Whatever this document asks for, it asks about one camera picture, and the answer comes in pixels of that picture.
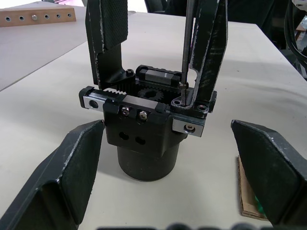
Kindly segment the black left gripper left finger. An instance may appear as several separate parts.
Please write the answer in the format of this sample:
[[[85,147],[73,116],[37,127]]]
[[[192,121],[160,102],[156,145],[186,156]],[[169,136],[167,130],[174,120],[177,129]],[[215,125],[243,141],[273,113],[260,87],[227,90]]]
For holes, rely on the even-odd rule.
[[[76,230],[93,189],[102,120],[80,125],[33,171],[0,219],[2,230]]]

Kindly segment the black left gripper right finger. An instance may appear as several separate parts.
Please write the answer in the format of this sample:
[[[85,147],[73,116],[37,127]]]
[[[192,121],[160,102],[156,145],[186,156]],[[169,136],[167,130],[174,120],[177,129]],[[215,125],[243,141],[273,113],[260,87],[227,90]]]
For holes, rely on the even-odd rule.
[[[307,160],[277,131],[232,120],[246,178],[268,221],[276,227],[307,228]]]

